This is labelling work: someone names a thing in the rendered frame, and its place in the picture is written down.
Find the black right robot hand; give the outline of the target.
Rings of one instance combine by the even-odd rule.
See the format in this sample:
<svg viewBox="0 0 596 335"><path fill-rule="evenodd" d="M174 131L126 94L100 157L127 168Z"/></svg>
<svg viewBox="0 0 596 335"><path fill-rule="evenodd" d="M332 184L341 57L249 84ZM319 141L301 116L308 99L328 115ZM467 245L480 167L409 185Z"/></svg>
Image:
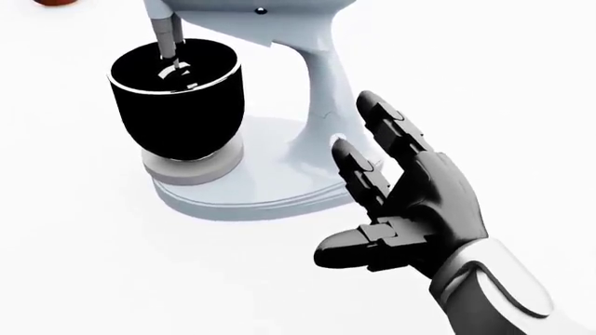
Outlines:
<svg viewBox="0 0 596 335"><path fill-rule="evenodd" d="M349 141L332 145L345 188L371 222L327 237L318 267L366 267L371 272L411 266L427 278L458 248L488 236L477 197L460 169L427 143L413 122L371 91L357 109L379 146L403 170L396 184Z"/></svg>

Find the white stand mixer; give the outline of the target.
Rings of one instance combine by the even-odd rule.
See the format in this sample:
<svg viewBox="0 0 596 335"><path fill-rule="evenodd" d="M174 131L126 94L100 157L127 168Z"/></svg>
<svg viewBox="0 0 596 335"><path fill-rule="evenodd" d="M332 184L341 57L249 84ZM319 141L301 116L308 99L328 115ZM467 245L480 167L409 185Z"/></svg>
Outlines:
<svg viewBox="0 0 596 335"><path fill-rule="evenodd" d="M332 159L336 140L349 141L375 168L383 165L334 47L294 50L308 71L306 121L247 115L218 153L195 162L143 151L144 168L167 206L212 221L295 217L351 203Z"/></svg>

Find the grey mixer beater attachment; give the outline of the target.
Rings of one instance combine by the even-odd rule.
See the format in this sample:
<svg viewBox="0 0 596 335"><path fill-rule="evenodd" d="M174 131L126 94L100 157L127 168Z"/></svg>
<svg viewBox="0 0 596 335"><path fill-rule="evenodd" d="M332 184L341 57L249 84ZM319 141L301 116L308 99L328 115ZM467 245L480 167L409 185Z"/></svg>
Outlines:
<svg viewBox="0 0 596 335"><path fill-rule="evenodd" d="M166 19L151 19L160 52L157 76L167 91L186 91L198 86L196 69L183 60L185 41L182 20L176 14Z"/></svg>

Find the black mixing bowl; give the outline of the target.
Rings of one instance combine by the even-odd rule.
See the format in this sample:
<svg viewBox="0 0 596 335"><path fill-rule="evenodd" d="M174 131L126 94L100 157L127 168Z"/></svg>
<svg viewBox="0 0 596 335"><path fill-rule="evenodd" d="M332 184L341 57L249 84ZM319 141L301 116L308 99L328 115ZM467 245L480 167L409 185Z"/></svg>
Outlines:
<svg viewBox="0 0 596 335"><path fill-rule="evenodd" d="M245 112L241 63L226 44L188 38L179 46L182 75L164 74L157 44L113 63L109 81L123 125L144 150L197 161L227 144Z"/></svg>

